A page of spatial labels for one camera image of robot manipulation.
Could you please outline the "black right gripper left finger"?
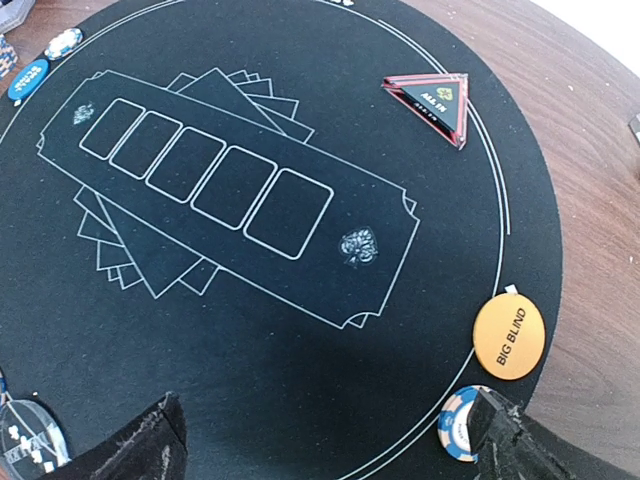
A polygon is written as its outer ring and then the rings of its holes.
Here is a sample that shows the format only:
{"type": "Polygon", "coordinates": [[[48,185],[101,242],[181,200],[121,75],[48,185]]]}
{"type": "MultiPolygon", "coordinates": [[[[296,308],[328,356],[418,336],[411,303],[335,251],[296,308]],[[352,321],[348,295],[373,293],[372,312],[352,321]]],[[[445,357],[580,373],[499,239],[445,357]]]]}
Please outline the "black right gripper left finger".
{"type": "Polygon", "coordinates": [[[179,396],[166,393],[109,439],[46,474],[46,479],[183,480],[187,426],[179,396]]]}

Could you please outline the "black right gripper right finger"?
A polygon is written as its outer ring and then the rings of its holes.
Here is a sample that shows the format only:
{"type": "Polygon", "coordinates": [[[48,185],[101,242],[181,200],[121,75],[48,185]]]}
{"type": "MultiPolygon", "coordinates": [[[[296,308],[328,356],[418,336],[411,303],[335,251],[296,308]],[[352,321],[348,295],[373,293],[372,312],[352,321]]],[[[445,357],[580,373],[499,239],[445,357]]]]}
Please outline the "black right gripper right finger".
{"type": "Polygon", "coordinates": [[[467,420],[478,479],[633,479],[561,439],[495,391],[481,390],[467,420]]]}

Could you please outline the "orange round dealer button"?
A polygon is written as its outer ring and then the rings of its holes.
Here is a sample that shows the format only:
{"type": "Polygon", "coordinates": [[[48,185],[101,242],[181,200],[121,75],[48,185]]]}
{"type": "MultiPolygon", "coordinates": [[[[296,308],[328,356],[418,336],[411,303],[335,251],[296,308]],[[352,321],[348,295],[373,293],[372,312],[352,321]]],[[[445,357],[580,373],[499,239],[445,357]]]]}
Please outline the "orange round dealer button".
{"type": "Polygon", "coordinates": [[[529,375],[541,360],[546,327],[531,300],[522,294],[503,293],[479,310],[472,341],[475,355],[487,372],[514,381],[529,375]]]}

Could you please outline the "red triangular button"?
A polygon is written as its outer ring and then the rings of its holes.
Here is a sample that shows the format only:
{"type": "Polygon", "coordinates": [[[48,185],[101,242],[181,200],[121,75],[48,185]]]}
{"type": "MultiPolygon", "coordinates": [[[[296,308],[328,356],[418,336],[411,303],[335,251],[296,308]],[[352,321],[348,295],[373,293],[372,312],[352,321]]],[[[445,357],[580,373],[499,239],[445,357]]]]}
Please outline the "red triangular button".
{"type": "Polygon", "coordinates": [[[464,148],[469,97],[466,73],[387,76],[382,88],[457,150],[464,148]]]}

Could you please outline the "blue round blind button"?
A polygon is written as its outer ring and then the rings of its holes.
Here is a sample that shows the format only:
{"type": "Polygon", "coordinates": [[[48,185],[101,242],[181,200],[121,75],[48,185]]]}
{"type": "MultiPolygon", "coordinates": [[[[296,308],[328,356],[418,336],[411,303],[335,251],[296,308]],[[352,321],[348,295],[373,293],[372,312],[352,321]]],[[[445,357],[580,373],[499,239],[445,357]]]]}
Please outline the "blue round blind button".
{"type": "Polygon", "coordinates": [[[12,81],[8,89],[8,98],[17,103],[22,102],[44,81],[48,72],[47,59],[38,59],[30,63],[12,81]]]}

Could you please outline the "single blue-white poker chip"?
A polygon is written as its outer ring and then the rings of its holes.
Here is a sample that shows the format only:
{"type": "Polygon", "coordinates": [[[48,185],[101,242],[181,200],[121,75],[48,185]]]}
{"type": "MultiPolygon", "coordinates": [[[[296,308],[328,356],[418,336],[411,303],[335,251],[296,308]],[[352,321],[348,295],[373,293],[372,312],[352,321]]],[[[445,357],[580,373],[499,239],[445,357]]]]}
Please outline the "single blue-white poker chip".
{"type": "Polygon", "coordinates": [[[79,28],[66,29],[50,40],[44,54],[51,61],[64,58],[80,45],[83,38],[79,28]]]}

